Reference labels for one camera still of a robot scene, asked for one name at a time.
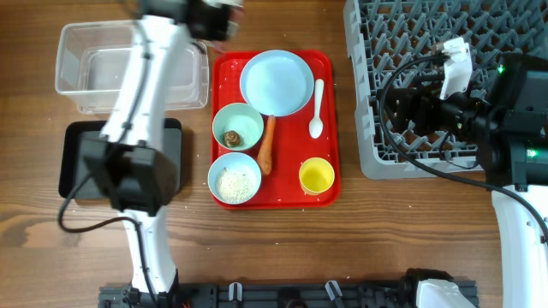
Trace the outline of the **brown food scrap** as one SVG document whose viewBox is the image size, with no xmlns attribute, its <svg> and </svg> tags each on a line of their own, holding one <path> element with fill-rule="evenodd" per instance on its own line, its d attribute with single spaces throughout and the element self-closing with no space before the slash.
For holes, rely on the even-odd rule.
<svg viewBox="0 0 548 308">
<path fill-rule="evenodd" d="M 241 136 L 235 130 L 223 134 L 223 142 L 228 148 L 235 148 L 241 145 Z"/>
</svg>

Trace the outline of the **yellow cup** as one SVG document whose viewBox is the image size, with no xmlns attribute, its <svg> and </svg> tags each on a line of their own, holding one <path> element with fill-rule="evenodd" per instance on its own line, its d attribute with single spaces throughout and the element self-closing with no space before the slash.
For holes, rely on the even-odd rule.
<svg viewBox="0 0 548 308">
<path fill-rule="evenodd" d="M 308 195 L 319 195 L 328 191 L 335 182 L 335 170 L 321 157 L 312 157 L 299 169 L 301 189 Z"/>
</svg>

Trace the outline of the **blue bowl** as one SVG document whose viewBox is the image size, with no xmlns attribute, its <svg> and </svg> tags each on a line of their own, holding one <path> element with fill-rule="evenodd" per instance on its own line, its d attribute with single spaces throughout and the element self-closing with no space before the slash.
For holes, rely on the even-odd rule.
<svg viewBox="0 0 548 308">
<path fill-rule="evenodd" d="M 244 153 L 240 153 L 240 152 L 227 153 L 222 155 L 218 159 L 216 159 L 215 162 L 211 165 L 208 172 L 208 186 L 210 188 L 211 194 L 215 198 L 220 200 L 221 202 L 224 203 L 224 201 L 221 199 L 221 197 L 217 193 L 216 182 L 217 182 L 217 177 L 219 176 L 219 174 L 221 173 L 223 169 L 237 170 L 238 172 L 246 174 L 255 185 L 254 195 L 258 192 L 261 185 L 261 181 L 262 181 L 262 174 L 261 174 L 259 165 L 256 163 L 256 161 L 253 158 L 251 158 L 249 155 Z"/>
</svg>

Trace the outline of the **white rice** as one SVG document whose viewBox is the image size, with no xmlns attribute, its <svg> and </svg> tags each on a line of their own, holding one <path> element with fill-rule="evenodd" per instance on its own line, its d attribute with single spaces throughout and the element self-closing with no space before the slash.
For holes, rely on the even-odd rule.
<svg viewBox="0 0 548 308">
<path fill-rule="evenodd" d="M 223 169 L 217 177 L 216 189 L 227 204 L 241 204 L 254 195 L 255 185 L 244 173 Z"/>
</svg>

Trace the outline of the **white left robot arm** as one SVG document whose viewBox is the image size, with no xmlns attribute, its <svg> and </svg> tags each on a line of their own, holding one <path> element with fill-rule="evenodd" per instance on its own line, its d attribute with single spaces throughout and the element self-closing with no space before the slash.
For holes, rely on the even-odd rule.
<svg viewBox="0 0 548 308">
<path fill-rule="evenodd" d="M 81 143 L 87 175 L 67 200 L 93 181 L 127 230 L 134 276 L 120 303 L 177 307 L 178 271 L 165 218 L 177 193 L 177 167 L 164 154 L 165 95 L 176 54 L 195 40 L 234 36 L 241 1 L 140 1 L 121 91 L 98 138 Z"/>
</svg>

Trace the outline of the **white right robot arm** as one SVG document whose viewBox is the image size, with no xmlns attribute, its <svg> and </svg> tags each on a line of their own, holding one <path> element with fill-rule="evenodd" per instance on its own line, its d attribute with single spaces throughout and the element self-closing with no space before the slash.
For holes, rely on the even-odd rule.
<svg viewBox="0 0 548 308">
<path fill-rule="evenodd" d="M 444 130 L 477 147 L 485 181 L 445 173 L 409 157 L 408 162 L 450 181 L 491 192 L 499 227 L 503 306 L 547 305 L 547 61 L 536 56 L 503 56 L 487 100 L 464 86 L 435 98 L 431 83 L 447 84 L 450 72 L 417 80 L 409 89 L 393 87 L 408 68 L 423 62 L 449 64 L 448 56 L 408 62 L 388 79 L 379 108 L 395 117 L 395 129 L 413 121 L 421 134 Z"/>
</svg>

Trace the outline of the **grey dishwasher rack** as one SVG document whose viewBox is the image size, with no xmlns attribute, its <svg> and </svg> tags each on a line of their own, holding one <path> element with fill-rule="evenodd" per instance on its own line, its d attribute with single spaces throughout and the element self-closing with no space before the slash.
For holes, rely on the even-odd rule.
<svg viewBox="0 0 548 308">
<path fill-rule="evenodd" d="M 462 37 L 473 52 L 472 94 L 486 98 L 501 55 L 547 56 L 547 0 L 348 0 L 343 17 L 360 167 L 373 180 L 427 176 L 394 152 L 379 124 L 377 95 L 403 64 Z"/>
</svg>

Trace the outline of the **clear plastic waste bin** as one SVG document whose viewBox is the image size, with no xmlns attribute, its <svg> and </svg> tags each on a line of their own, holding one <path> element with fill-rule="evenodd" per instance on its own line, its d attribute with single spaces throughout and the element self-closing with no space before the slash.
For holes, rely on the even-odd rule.
<svg viewBox="0 0 548 308">
<path fill-rule="evenodd" d="M 131 21 L 72 23 L 61 32 L 55 89 L 84 114 L 109 114 L 128 66 L 134 26 Z M 188 44 L 177 53 L 166 94 L 167 110 L 195 110 L 207 105 L 209 62 L 206 45 Z"/>
</svg>

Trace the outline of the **black waste tray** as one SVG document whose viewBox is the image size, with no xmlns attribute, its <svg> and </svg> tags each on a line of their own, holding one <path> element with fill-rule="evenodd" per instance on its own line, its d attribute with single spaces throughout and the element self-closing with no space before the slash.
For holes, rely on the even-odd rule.
<svg viewBox="0 0 548 308">
<path fill-rule="evenodd" d="M 58 182 L 62 198 L 68 197 L 74 185 L 87 174 L 87 167 L 80 152 L 83 139 L 96 139 L 106 121 L 77 121 L 68 125 L 63 145 L 63 159 Z M 164 154 L 177 168 L 176 192 L 182 187 L 183 131 L 175 118 L 164 120 Z"/>
</svg>

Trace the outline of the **light blue plate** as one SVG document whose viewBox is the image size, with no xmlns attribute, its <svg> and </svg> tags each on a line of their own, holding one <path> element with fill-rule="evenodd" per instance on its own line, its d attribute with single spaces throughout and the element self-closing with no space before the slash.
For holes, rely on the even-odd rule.
<svg viewBox="0 0 548 308">
<path fill-rule="evenodd" d="M 265 116 L 293 115 L 307 105 L 313 89 L 310 66 L 287 50 L 260 52 L 241 71 L 244 101 Z"/>
</svg>

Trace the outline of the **green bowl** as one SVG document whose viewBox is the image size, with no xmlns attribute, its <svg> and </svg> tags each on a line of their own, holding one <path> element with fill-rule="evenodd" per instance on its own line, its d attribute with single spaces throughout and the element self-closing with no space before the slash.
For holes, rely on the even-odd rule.
<svg viewBox="0 0 548 308">
<path fill-rule="evenodd" d="M 219 145 L 230 151 L 247 151 L 262 138 L 265 124 L 262 115 L 244 103 L 228 104 L 220 109 L 212 121 L 212 135 Z M 228 148 L 223 134 L 235 130 L 241 136 L 241 145 Z"/>
</svg>

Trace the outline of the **white plastic spoon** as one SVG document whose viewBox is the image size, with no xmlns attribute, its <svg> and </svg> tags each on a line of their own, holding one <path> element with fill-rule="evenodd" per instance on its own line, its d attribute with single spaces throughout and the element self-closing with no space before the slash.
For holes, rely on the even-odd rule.
<svg viewBox="0 0 548 308">
<path fill-rule="evenodd" d="M 324 124 L 320 118 L 325 82 L 322 79 L 315 81 L 313 118 L 309 122 L 309 133 L 313 139 L 318 139 L 323 132 Z"/>
</svg>

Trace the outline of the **red serving tray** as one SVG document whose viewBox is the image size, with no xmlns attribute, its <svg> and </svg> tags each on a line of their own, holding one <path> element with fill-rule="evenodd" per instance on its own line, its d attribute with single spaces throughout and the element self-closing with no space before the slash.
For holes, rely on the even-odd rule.
<svg viewBox="0 0 548 308">
<path fill-rule="evenodd" d="M 333 89 L 331 60 L 318 50 L 294 50 L 310 67 L 314 78 L 325 82 L 320 118 L 324 129 L 318 139 L 312 139 L 308 123 L 313 116 L 313 101 L 294 115 L 278 117 L 272 145 L 273 169 L 262 178 L 257 194 L 238 205 L 214 202 L 226 210 L 304 209 L 333 204 L 341 192 L 337 113 Z M 212 69 L 211 114 L 214 116 L 228 104 L 241 103 L 241 72 L 259 52 L 233 51 L 220 56 Z M 321 157 L 334 168 L 334 184 L 326 192 L 311 196 L 301 189 L 298 171 L 308 158 Z"/>
</svg>

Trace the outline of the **orange carrot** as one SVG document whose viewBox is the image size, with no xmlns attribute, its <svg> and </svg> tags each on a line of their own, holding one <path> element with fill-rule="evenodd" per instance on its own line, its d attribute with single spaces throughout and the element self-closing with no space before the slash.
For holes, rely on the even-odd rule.
<svg viewBox="0 0 548 308">
<path fill-rule="evenodd" d="M 263 141 L 257 156 L 257 164 L 259 165 L 262 175 L 269 175 L 272 170 L 271 148 L 275 126 L 276 117 L 274 115 L 270 115 L 267 119 Z"/>
</svg>

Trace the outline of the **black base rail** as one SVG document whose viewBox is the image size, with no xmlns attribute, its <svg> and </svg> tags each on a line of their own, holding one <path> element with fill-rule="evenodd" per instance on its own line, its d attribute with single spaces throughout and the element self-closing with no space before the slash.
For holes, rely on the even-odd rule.
<svg viewBox="0 0 548 308">
<path fill-rule="evenodd" d="M 348 308 L 397 308 L 396 283 L 375 281 L 373 284 L 342 284 L 342 304 Z M 181 284 L 173 307 L 191 308 L 278 308 L 278 298 L 299 294 L 310 308 L 331 308 L 336 302 L 320 284 L 246 285 L 240 299 L 232 299 L 229 286 L 214 284 Z M 101 287 L 98 308 L 151 307 L 147 294 L 132 291 L 129 286 Z"/>
</svg>

